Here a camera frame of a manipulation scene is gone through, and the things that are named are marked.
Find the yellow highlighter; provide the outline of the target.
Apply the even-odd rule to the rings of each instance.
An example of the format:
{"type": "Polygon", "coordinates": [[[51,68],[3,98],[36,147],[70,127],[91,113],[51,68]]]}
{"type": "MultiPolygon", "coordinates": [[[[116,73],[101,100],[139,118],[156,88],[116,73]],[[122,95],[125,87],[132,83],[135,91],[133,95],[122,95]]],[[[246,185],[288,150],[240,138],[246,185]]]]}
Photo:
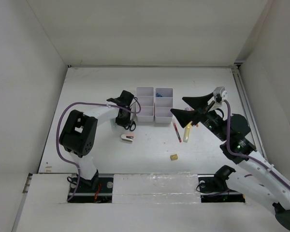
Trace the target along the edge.
{"type": "Polygon", "coordinates": [[[187,143],[188,140],[189,140],[190,128],[191,128],[191,123],[188,123],[185,126],[185,131],[184,131],[184,136],[183,136],[183,142],[184,143],[187,143]]]}

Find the black handled scissors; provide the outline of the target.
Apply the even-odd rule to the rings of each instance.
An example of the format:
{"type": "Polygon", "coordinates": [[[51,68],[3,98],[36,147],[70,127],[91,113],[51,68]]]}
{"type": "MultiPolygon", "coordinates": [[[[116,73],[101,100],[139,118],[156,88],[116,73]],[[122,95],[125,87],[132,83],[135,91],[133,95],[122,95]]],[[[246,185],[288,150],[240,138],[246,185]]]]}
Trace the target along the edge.
{"type": "Polygon", "coordinates": [[[131,121],[129,124],[125,125],[124,129],[128,131],[134,131],[136,129],[135,121],[131,121]]]}

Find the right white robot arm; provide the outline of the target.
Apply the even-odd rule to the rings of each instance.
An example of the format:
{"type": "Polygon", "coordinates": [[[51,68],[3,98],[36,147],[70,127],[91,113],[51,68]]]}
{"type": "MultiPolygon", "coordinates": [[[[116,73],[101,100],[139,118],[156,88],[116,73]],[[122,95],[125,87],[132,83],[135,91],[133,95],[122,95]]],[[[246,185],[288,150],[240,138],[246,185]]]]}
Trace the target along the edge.
{"type": "Polygon", "coordinates": [[[232,114],[230,103],[214,93],[202,97],[183,97],[190,111],[170,111],[181,127],[203,124],[223,144],[225,157],[253,176],[240,175],[234,168],[224,165],[214,174],[214,185],[219,190],[240,192],[272,213],[278,223],[290,231],[290,180],[270,164],[246,138],[250,127],[246,118],[232,114]]]}

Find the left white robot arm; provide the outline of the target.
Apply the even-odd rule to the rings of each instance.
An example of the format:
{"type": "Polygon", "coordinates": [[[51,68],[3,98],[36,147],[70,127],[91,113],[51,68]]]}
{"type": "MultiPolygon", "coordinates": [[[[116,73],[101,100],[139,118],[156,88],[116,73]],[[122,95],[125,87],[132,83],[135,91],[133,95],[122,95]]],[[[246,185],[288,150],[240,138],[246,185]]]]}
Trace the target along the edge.
{"type": "Polygon", "coordinates": [[[122,91],[117,98],[109,98],[106,103],[75,102],[68,106],[59,118],[56,131],[56,149],[59,157],[77,168],[76,178],[69,182],[80,191],[95,191],[99,187],[99,171],[94,166],[91,152],[97,127],[111,122],[128,131],[136,129],[133,117],[140,112],[132,110],[139,105],[137,97],[128,91],[122,91]],[[60,154],[59,146],[72,155],[67,160],[60,154]]]}

